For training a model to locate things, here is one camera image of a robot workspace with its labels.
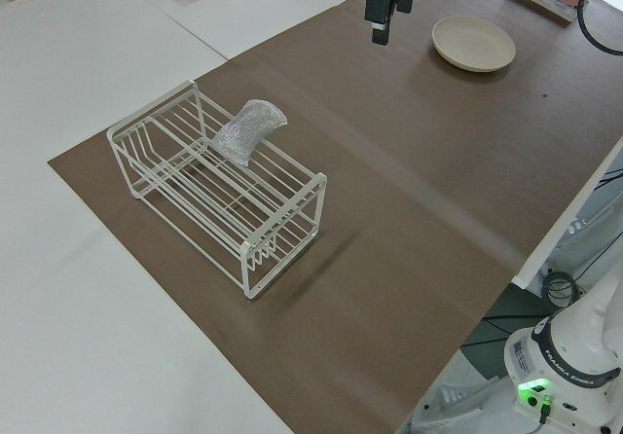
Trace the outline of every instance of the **rack wire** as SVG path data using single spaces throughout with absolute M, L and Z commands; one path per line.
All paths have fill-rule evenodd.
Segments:
M 316 236 L 327 178 L 268 141 L 249 167 L 225 158 L 211 139 L 232 117 L 188 81 L 107 137 L 132 195 L 253 299 Z

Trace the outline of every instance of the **black band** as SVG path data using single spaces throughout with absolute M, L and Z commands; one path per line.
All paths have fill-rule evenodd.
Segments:
M 616 368 L 604 374 L 584 374 L 577 371 L 563 359 L 563 356 L 556 350 L 552 342 L 552 317 L 547 319 L 543 330 L 536 334 L 532 331 L 532 339 L 538 344 L 543 359 L 556 371 L 556 374 L 568 380 L 573 385 L 583 388 L 599 388 L 606 385 L 611 380 L 616 379 L 621 373 L 621 368 Z

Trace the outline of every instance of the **metal basket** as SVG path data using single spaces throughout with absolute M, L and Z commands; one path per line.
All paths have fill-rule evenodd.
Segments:
M 226 159 L 211 138 L 232 117 L 189 81 L 107 136 L 131 193 L 252 299 L 317 234 L 327 178 L 268 141 Z

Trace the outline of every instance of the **cable connector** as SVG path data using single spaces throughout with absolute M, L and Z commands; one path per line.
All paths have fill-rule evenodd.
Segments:
M 546 393 L 543 397 L 543 405 L 541 405 L 541 418 L 538 421 L 541 424 L 545 424 L 547 417 L 552 412 L 552 396 Z

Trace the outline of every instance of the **beige plate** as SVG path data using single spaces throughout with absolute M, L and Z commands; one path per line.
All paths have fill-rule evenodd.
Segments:
M 432 29 L 432 41 L 444 59 L 468 71 L 496 71 L 515 58 L 512 38 L 484 18 L 442 18 Z

